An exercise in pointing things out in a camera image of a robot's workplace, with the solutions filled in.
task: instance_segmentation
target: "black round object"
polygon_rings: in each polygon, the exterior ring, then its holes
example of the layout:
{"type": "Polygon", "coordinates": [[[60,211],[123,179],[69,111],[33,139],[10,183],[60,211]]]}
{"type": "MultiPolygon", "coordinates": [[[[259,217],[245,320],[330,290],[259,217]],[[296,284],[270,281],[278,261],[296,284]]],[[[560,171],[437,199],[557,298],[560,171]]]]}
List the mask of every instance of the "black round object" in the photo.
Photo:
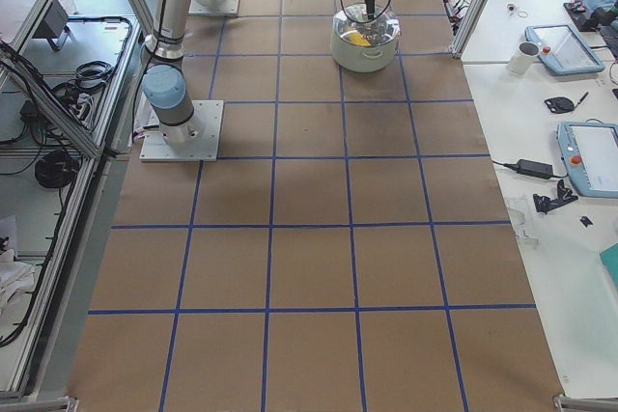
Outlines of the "black round object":
{"type": "Polygon", "coordinates": [[[79,170],[77,160],[64,150],[46,154],[35,164],[35,179],[44,188],[62,188],[69,185],[79,170]]]}

